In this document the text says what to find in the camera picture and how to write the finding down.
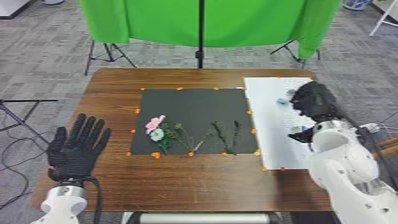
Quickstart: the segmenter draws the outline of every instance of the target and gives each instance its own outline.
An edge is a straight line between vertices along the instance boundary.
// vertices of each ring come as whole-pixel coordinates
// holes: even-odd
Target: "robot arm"
[[[32,224],[79,224],[77,215],[87,207],[82,187],[66,185],[55,187],[47,194],[41,210],[47,215]]]
[[[317,82],[306,84],[292,103],[317,121],[311,131],[290,137],[313,143],[310,175],[327,190],[341,223],[393,224],[398,222],[397,192],[379,180],[377,161],[359,143],[357,129],[343,118],[326,86]]]
[[[79,224],[77,215],[87,207],[84,199],[84,182],[100,183],[91,176],[98,156],[107,148],[111,129],[102,133],[105,121],[80,114],[73,125],[70,137],[66,128],[59,128],[55,139],[48,145],[48,177],[57,181],[59,186],[48,191],[41,210],[47,215],[32,224]]]

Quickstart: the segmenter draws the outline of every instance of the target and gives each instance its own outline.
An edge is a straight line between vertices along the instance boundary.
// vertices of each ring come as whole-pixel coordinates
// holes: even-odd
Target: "green backdrop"
[[[130,38],[198,46],[199,0],[80,0],[93,39]],[[299,57],[320,48],[341,0],[206,0],[206,47],[301,43]]]

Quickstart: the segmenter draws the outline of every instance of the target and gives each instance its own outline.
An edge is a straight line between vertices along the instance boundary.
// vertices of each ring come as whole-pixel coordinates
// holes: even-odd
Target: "black robotic glove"
[[[299,88],[290,102],[294,109],[302,112],[301,115],[306,115],[317,122],[341,118],[336,97],[326,85],[317,81]]]
[[[61,127],[57,129],[55,139],[47,150],[48,163],[52,166],[48,169],[48,177],[54,181],[79,180],[91,176],[96,159],[111,138],[111,129],[107,129],[102,134],[103,125],[103,120],[96,122],[95,117],[86,119],[86,114],[80,114],[70,138],[66,128]]]

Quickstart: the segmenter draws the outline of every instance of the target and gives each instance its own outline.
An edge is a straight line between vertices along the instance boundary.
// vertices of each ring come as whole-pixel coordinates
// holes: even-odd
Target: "pink flower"
[[[151,122],[146,124],[146,134],[148,135],[157,130],[158,125],[162,124],[164,119],[166,119],[166,115],[160,115],[160,117],[155,117],[151,119]]]

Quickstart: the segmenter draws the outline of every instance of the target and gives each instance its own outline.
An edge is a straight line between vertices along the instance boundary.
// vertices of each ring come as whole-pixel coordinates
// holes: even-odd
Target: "white sheet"
[[[269,170],[308,169],[310,148],[288,134],[292,127],[313,127],[313,120],[299,116],[292,103],[278,104],[286,92],[311,82],[310,78],[246,78],[246,94],[253,110],[256,137],[263,154],[263,165]]]

